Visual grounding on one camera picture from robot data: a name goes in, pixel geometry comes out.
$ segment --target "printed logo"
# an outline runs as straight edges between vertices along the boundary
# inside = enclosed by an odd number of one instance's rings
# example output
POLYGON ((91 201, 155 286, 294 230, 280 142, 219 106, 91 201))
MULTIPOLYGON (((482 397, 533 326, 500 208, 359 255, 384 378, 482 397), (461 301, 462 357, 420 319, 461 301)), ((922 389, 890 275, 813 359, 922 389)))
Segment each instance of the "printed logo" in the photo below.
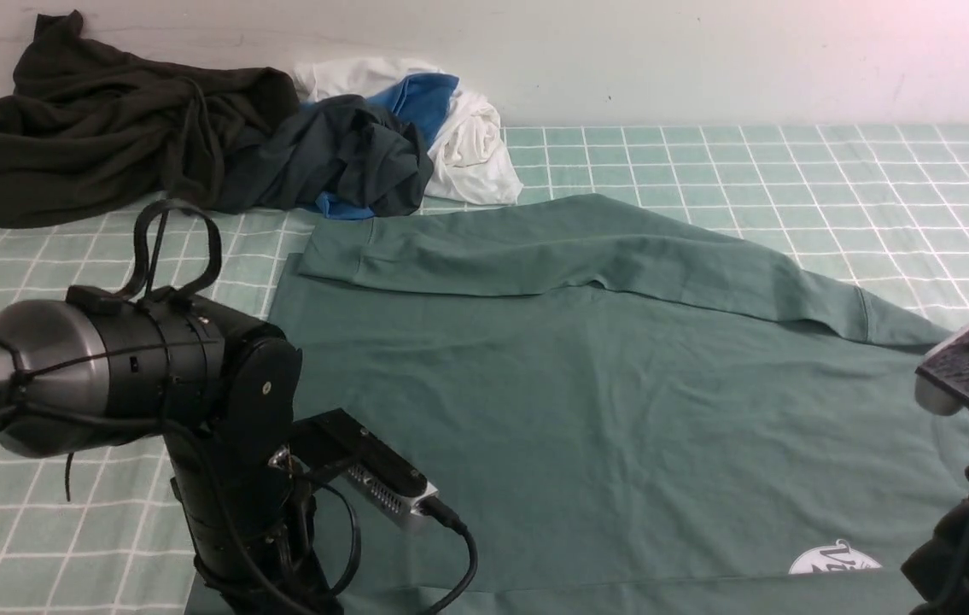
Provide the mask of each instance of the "printed logo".
POLYGON ((852 548, 848 541, 836 541, 823 548, 813 548, 791 565, 789 575, 811 575, 813 572, 840 572, 882 568, 878 561, 852 548))

